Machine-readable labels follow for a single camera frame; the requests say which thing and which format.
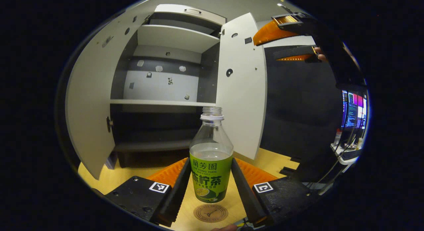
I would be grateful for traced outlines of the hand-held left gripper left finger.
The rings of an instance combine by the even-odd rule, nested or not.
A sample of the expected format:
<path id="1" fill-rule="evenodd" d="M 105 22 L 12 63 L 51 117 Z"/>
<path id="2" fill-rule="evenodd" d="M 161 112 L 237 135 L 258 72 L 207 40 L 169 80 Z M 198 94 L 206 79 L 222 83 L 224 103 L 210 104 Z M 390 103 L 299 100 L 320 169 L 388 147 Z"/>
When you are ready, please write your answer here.
<path id="1" fill-rule="evenodd" d="M 171 227 L 176 221 L 191 174 L 184 158 L 148 178 L 133 176 L 105 196 L 142 220 Z"/>

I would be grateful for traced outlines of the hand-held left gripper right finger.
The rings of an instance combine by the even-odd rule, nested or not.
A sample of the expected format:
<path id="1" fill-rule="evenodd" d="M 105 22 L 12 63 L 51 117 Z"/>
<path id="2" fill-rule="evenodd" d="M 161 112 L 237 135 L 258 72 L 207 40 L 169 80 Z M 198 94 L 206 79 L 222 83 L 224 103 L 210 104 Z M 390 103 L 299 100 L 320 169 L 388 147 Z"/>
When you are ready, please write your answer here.
<path id="1" fill-rule="evenodd" d="M 319 201 L 317 191 L 289 178 L 277 178 L 238 158 L 232 175 L 248 220 L 253 226 L 276 225 Z"/>

